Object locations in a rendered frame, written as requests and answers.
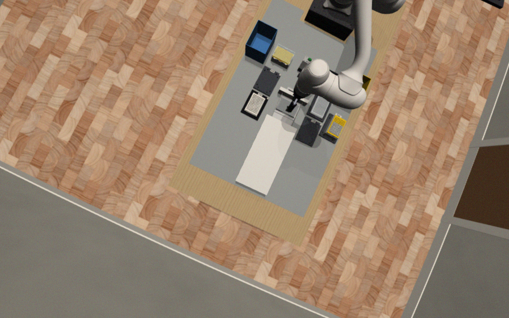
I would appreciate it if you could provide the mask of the grey bench mat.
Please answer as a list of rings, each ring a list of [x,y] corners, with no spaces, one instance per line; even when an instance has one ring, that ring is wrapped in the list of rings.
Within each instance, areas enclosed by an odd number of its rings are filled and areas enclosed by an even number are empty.
[[[277,35],[265,62],[263,64],[257,62],[244,53],[189,161],[189,164],[301,217],[304,217],[309,207],[341,136],[334,144],[318,134],[311,147],[295,139],[302,122],[305,116],[318,121],[322,124],[320,133],[329,114],[337,113],[347,121],[352,110],[332,103],[327,116],[321,122],[306,115],[315,96],[310,94],[305,97],[309,102],[306,106],[301,106],[292,125],[297,131],[267,195],[235,180],[263,120],[267,114],[271,116],[277,106],[281,97],[277,92],[281,87],[294,89],[298,80],[297,75],[300,73],[298,68],[304,57],[326,61],[329,69],[337,74],[348,70],[355,59],[355,38],[349,35],[347,42],[342,43],[302,22],[300,18],[303,12],[302,9],[284,0],[271,0],[262,22],[276,28]],[[287,70],[271,61],[277,44],[295,52]],[[253,88],[264,66],[281,74],[270,97]],[[258,120],[241,112],[252,89],[269,98]]]

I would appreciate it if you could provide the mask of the yellow open-top bin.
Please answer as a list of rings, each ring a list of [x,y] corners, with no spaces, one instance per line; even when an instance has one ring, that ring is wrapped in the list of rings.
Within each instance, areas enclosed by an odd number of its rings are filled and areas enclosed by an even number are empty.
[[[365,76],[365,75],[363,75],[363,76],[362,76],[362,81],[363,81],[363,83],[364,83],[364,84],[362,85],[362,88],[364,88],[364,89],[365,89],[365,91],[366,91],[366,89],[367,89],[367,88],[368,88],[368,86],[369,86],[370,80],[371,80],[371,79],[370,79],[370,78],[368,78],[367,76]]]

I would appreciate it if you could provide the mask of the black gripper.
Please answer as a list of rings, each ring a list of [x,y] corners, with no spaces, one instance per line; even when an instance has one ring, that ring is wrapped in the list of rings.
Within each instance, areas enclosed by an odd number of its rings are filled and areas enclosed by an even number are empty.
[[[288,112],[292,112],[292,110],[294,109],[295,106],[297,106],[297,102],[299,102],[299,99],[301,98],[305,98],[305,97],[300,97],[297,95],[297,93],[295,92],[295,90],[293,90],[293,99],[292,99],[292,102],[290,103],[289,106],[287,106],[287,109],[285,109],[285,111],[288,111]]]

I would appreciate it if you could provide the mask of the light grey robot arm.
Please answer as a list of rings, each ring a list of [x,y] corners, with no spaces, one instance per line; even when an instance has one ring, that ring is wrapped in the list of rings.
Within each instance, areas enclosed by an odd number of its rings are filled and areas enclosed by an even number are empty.
[[[345,109],[356,109],[366,100],[362,76],[370,59],[372,10],[382,14],[398,11],[406,0],[325,0],[324,9],[350,16],[353,3],[355,27],[355,59],[348,70],[339,75],[330,72],[324,60],[309,62],[299,74],[295,85],[298,96],[320,96]]]

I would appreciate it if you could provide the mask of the blue open-top bin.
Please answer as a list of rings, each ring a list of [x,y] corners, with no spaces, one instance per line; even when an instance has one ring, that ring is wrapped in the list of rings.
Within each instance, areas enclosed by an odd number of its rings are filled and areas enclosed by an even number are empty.
[[[246,42],[246,56],[263,64],[276,35],[276,28],[258,20]]]

